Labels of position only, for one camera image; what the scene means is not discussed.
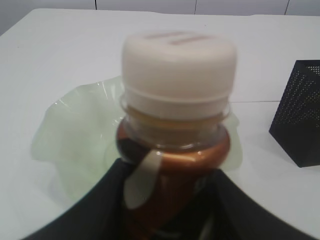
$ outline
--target white table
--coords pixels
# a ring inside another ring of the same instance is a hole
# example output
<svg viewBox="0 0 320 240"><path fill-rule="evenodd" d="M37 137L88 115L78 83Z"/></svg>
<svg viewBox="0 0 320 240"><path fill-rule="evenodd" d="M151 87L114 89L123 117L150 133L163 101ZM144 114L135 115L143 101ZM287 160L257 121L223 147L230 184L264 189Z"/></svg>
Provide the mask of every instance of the white table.
<svg viewBox="0 0 320 240"><path fill-rule="evenodd" d="M320 17L310 16L32 11L0 37L0 239L30 234L73 204L52 185L53 167L31 158L32 137L65 93L120 75L125 37L150 29L219 34L236 43L230 100L243 160L226 173L268 211L320 239L320 167L298 168L268 133L295 61L320 59L319 26Z"/></svg>

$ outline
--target wavy glass bowl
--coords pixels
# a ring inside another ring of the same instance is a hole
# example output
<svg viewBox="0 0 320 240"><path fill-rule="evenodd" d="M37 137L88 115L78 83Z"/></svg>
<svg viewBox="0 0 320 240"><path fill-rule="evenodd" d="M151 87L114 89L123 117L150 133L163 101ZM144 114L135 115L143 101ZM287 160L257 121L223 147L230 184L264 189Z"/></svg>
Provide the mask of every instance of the wavy glass bowl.
<svg viewBox="0 0 320 240"><path fill-rule="evenodd" d="M120 107L121 77L82 85L67 93L46 111L33 138L32 156L55 165L67 195L78 201L108 171L119 154L116 129L125 115ZM222 168L239 166L242 151L237 118L225 121L231 151Z"/></svg>

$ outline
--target white wall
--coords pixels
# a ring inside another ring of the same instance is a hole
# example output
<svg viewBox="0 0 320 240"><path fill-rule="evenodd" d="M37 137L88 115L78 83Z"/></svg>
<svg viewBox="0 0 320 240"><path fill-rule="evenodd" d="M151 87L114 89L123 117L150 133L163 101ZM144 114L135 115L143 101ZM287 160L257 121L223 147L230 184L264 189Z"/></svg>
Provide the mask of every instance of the white wall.
<svg viewBox="0 0 320 240"><path fill-rule="evenodd" d="M95 0L0 0L0 35L38 8L96 9Z"/></svg>
<svg viewBox="0 0 320 240"><path fill-rule="evenodd" d="M197 0L196 14L205 15L284 15L288 0Z"/></svg>
<svg viewBox="0 0 320 240"><path fill-rule="evenodd" d="M194 14L196 0L96 0L98 10Z"/></svg>
<svg viewBox="0 0 320 240"><path fill-rule="evenodd" d="M290 0L286 14L320 16L320 0Z"/></svg>

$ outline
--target white bottle cap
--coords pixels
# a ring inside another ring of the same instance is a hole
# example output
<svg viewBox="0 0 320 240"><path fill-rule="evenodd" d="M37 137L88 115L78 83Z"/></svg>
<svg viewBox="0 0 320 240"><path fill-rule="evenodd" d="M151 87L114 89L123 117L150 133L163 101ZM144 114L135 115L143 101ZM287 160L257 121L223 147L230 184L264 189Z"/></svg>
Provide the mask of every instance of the white bottle cap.
<svg viewBox="0 0 320 240"><path fill-rule="evenodd" d="M184 31L129 36L123 47L126 104L168 120L213 117L226 108L237 52L230 41Z"/></svg>

